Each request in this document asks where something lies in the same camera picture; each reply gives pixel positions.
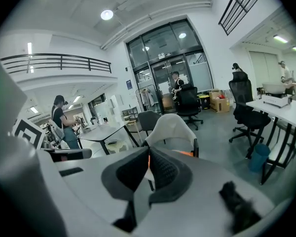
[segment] table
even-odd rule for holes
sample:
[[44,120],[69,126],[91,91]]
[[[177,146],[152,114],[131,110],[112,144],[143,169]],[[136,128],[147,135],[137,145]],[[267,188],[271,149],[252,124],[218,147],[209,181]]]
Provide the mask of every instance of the table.
[[106,155],[109,155],[109,151],[105,146],[105,140],[109,137],[111,137],[113,134],[118,132],[120,129],[124,128],[127,132],[128,136],[133,140],[135,145],[139,147],[137,141],[133,137],[133,135],[130,133],[128,128],[126,127],[128,121],[123,122],[117,122],[117,123],[107,123],[107,124],[101,124],[93,129],[91,131],[80,134],[78,141],[80,143],[80,139],[82,140],[88,140],[88,141],[94,141],[94,142],[100,142],[104,152]]
[[[231,236],[232,216],[219,191],[224,183],[233,181],[236,191],[261,216],[266,216],[273,203],[258,189],[235,176],[220,165],[171,150],[157,148],[189,166],[193,180],[189,189],[175,202],[156,203],[132,232],[134,236]],[[95,214],[109,223],[122,217],[127,202],[112,198],[101,182],[102,171],[110,164],[136,152],[137,148],[112,154],[105,158],[92,158],[57,162],[59,171],[80,167],[82,172],[63,178],[68,188]]]
[[[286,133],[285,133],[285,137],[283,139],[281,147],[279,148],[279,152],[275,153],[275,155],[277,155],[275,160],[268,159],[268,161],[267,161],[268,163],[272,164],[271,168],[269,169],[269,171],[267,173],[265,173],[266,164],[263,165],[261,184],[264,184],[266,182],[266,180],[269,178],[269,176],[272,174],[272,172],[274,171],[275,167],[276,166],[281,166],[281,167],[285,168],[287,166],[291,156],[292,156],[293,150],[295,148],[295,143],[296,143],[296,101],[293,100],[291,102],[291,104],[286,105],[286,106],[284,106],[282,108],[279,108],[277,106],[264,103],[262,99],[252,101],[252,102],[248,102],[246,104],[248,106],[250,106],[250,107],[253,107],[253,108],[257,109],[257,110],[260,110],[260,111],[264,112],[266,115],[275,116],[273,127],[272,127],[270,136],[269,136],[269,138],[267,140],[267,143],[266,143],[267,146],[269,146],[270,143],[271,143],[271,140],[272,140],[272,137],[274,135],[274,131],[275,131],[276,123],[277,123],[278,119],[282,119],[282,120],[284,120],[284,121],[286,121],[288,123]],[[283,152],[285,150],[286,144],[288,142],[292,126],[295,127],[295,130],[294,130],[293,138],[292,138],[292,141],[291,141],[290,149],[289,149],[289,151],[287,153],[287,156],[286,156],[286,158],[284,160],[284,163],[279,164],[280,158],[281,158],[281,156],[282,156],[282,154],[283,154]],[[247,154],[246,157],[250,158],[251,154],[252,154],[252,151],[250,151]]]

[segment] headrest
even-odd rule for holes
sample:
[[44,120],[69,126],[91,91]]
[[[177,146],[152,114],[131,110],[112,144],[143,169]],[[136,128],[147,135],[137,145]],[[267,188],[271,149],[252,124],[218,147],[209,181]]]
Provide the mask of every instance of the headrest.
[[248,79],[248,75],[241,71],[241,72],[232,72],[233,74],[233,79],[232,81],[247,81]]

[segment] floor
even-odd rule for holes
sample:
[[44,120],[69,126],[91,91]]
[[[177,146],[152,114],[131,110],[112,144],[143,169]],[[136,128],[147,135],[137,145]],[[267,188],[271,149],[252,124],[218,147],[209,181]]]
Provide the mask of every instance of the floor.
[[[237,125],[232,111],[216,114],[212,110],[204,110],[199,113],[198,118],[204,120],[203,124],[199,124],[198,131],[195,130],[193,125],[190,125],[190,128],[197,137],[200,158],[216,162],[251,183],[275,204],[294,195],[296,192],[296,157],[286,169],[277,167],[267,182],[264,185],[260,185],[261,173],[251,172],[248,168],[249,160],[245,159],[249,147],[248,139],[242,137],[233,140],[232,143],[228,141],[230,137],[239,133],[238,131],[233,132],[232,129],[236,126],[240,127],[240,125]],[[263,131],[262,135],[265,137],[265,143],[271,128],[272,122]],[[117,137],[125,138],[127,136],[124,130],[118,133]],[[133,136],[140,143],[138,135],[133,133]],[[141,138],[146,138],[146,133],[143,131],[141,132]],[[81,143],[84,148],[90,148],[92,150],[92,157],[105,156],[100,143],[92,143],[84,140]],[[166,144],[161,141],[158,146],[183,151],[191,150],[191,146],[188,143],[178,139],[169,139],[166,141]]]

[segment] staircase railing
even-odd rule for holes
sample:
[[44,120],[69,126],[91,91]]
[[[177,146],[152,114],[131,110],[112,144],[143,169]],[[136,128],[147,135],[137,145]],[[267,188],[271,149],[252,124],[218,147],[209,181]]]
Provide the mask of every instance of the staircase railing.
[[100,70],[112,73],[110,62],[69,54],[21,54],[0,60],[9,74],[34,73],[39,69],[88,69],[89,71]]

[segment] black railing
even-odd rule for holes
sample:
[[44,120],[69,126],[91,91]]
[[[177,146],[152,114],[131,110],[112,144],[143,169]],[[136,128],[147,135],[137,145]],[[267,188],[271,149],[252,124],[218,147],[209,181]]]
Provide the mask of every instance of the black railing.
[[21,54],[4,57],[0,60],[9,74],[17,72],[33,73],[38,69],[88,69],[112,73],[110,62],[69,54]]
[[219,25],[229,35],[258,0],[230,0]]

